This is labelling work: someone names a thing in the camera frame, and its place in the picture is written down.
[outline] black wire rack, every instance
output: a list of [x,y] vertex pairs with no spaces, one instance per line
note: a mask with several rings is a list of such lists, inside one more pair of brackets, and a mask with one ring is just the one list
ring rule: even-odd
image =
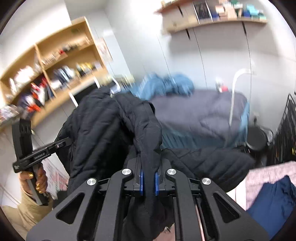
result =
[[274,144],[269,151],[267,166],[296,160],[296,105],[291,94],[288,95],[286,107]]

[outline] black jacket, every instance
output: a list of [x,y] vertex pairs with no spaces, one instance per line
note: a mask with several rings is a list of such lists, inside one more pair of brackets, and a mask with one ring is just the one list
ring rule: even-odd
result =
[[154,107],[131,93],[109,95],[102,87],[86,96],[60,130],[72,146],[57,155],[70,175],[68,193],[90,177],[111,177],[137,157],[144,173],[144,196],[135,199],[123,227],[122,240],[153,240],[173,223],[171,203],[155,196],[155,172],[161,158],[190,178],[209,177],[224,191],[236,187],[254,165],[246,154],[222,149],[160,149],[161,126]]

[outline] human hand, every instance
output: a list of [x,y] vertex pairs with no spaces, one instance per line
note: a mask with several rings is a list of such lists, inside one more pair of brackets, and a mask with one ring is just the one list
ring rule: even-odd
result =
[[[27,180],[30,180],[33,177],[34,174],[32,172],[22,171],[21,173],[19,173],[20,184],[22,185],[23,190],[30,195],[32,195],[33,193],[29,187],[29,184],[27,183]],[[38,169],[36,179],[36,190],[39,193],[45,193],[47,188],[47,176],[42,165]]]

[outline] silver screw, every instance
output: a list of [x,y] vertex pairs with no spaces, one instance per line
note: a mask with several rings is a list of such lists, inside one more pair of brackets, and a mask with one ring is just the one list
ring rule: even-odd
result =
[[210,185],[211,182],[212,182],[211,179],[209,179],[207,177],[205,177],[205,178],[202,179],[202,183],[205,184],[205,185]]
[[86,182],[88,185],[92,186],[92,185],[95,185],[96,184],[96,179],[94,178],[90,178],[87,180]]
[[121,173],[122,173],[123,175],[130,175],[130,174],[131,174],[131,170],[128,169],[128,168],[126,168],[126,169],[123,169],[123,170],[121,171]]
[[177,171],[175,169],[169,169],[169,170],[167,170],[167,173],[169,175],[175,175],[177,173]]

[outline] gray blanket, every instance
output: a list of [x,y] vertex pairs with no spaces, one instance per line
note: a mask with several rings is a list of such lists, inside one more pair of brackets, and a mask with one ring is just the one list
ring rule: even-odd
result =
[[156,96],[151,102],[155,107],[157,119],[166,128],[184,134],[226,140],[237,135],[247,99],[243,94],[235,93],[230,129],[231,92],[195,90],[190,97]]

